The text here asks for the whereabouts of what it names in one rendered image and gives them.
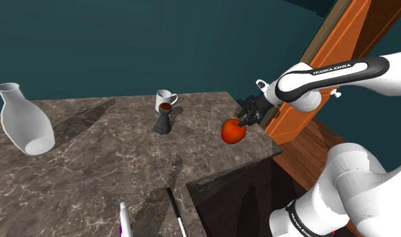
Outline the black and white pen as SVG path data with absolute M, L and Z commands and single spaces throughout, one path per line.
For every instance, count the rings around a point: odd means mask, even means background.
M 180 211 L 178 209 L 177 202 L 176 202 L 176 200 L 174 198 L 173 192 L 172 192 L 170 187 L 167 187 L 166 191 L 167 191 L 168 197 L 170 198 L 170 202 L 172 204 L 172 208 L 174 210 L 176 219 L 178 220 L 178 224 L 179 224 L 180 230 L 182 232 L 182 237 L 187 237 L 186 230 L 184 228 L 184 224 L 183 224 L 183 221 L 182 221 L 182 218 L 181 218 L 181 215 L 180 215 Z

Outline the white and purple marker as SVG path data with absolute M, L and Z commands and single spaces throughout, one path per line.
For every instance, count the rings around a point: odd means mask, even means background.
M 120 203 L 120 237 L 134 237 L 126 203 Z

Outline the red apple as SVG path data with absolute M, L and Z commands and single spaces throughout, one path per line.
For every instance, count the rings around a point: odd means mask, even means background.
M 221 128 L 221 138 L 228 144 L 240 142 L 246 135 L 247 128 L 239 126 L 240 120 L 235 118 L 227 119 Z

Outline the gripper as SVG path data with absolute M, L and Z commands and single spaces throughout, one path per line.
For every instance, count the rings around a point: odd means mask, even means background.
M 242 119 L 238 123 L 238 126 L 244 127 L 254 125 L 259 121 L 260 113 L 267 112 L 273 106 L 274 105 L 266 99 L 264 94 L 259 94 L 258 96 L 248 96 L 246 98 L 244 107 L 237 113 L 237 118 Z

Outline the dark grey goblet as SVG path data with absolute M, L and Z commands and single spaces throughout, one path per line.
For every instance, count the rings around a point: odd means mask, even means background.
M 159 105 L 159 118 L 154 126 L 154 131 L 159 135 L 167 135 L 172 127 L 169 115 L 172 112 L 172 105 L 168 102 L 163 102 Z

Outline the white mug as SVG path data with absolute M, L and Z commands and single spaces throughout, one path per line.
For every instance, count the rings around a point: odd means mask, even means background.
M 159 105 L 164 102 L 174 105 L 177 101 L 178 101 L 177 94 L 173 94 L 168 90 L 158 90 L 156 93 L 155 110 L 158 112 Z

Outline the white vase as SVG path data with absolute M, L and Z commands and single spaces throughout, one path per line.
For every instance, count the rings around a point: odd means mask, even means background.
M 29 156 L 50 151 L 55 139 L 47 115 L 25 98 L 17 83 L 0 84 L 0 95 L 3 100 L 1 124 L 13 144 Z

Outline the orange wooden door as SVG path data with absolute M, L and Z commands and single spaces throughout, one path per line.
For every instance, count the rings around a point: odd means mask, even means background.
M 300 59 L 313 68 L 367 55 L 401 16 L 401 0 L 337 0 Z M 332 88 L 322 89 L 322 102 L 312 112 L 297 112 L 284 103 L 265 132 L 277 144 L 293 141 L 330 99 Z

